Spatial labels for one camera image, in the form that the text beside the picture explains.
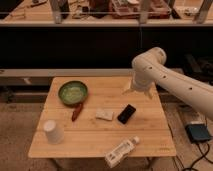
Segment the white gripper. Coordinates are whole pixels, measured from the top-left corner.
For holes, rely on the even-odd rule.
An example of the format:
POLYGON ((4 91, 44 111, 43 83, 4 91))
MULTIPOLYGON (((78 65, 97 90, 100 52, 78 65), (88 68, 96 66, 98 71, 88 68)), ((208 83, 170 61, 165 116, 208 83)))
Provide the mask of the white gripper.
POLYGON ((150 88, 152 86, 151 80, 145 80, 145 79, 136 79, 133 78, 131 80, 130 88, 124 89, 123 94, 130 93, 131 89, 135 90, 137 92, 147 92, 147 96, 152 99, 152 94, 149 92, 150 88))

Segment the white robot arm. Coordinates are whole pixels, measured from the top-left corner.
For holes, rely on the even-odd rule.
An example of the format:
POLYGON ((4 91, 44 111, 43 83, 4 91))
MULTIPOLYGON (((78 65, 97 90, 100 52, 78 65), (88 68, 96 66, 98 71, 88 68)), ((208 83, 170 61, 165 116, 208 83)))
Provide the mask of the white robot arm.
POLYGON ((155 83, 213 121, 213 86, 168 69, 164 66, 166 58, 160 47, 137 55, 124 92, 148 92, 155 83))

